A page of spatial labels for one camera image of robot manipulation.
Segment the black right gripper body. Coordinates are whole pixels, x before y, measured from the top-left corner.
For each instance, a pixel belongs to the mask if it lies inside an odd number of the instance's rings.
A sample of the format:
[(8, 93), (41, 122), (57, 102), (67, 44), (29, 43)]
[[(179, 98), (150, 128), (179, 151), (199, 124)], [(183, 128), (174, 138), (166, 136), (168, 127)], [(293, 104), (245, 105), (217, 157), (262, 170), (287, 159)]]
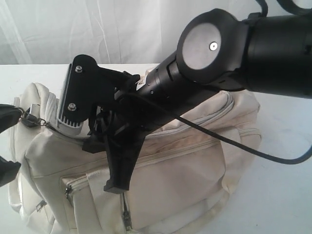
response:
[(116, 146), (139, 147), (146, 136), (156, 129), (156, 106), (142, 97), (122, 97), (117, 108), (107, 111), (97, 107), (96, 116), (89, 118), (90, 134), (103, 137), (105, 143), (112, 141)]

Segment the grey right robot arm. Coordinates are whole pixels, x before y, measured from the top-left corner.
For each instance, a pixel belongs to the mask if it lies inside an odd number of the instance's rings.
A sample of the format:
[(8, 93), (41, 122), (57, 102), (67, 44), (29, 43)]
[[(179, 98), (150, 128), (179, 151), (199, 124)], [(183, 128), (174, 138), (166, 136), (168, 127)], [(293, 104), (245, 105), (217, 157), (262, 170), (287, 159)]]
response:
[(106, 151), (110, 177), (104, 190), (129, 190), (145, 137), (220, 91), (311, 98), (312, 21), (308, 16), (243, 21), (214, 9), (194, 18), (177, 49), (140, 86), (126, 73), (92, 68), (92, 93), (102, 112), (90, 129)]

